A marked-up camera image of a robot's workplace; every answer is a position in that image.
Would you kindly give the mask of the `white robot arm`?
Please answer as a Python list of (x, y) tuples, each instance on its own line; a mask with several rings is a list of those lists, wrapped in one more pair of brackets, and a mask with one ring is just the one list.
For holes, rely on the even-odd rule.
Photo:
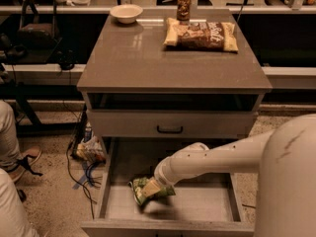
[(316, 237), (316, 115), (223, 146), (191, 144), (163, 159), (142, 194), (206, 173), (257, 173), (254, 237)]

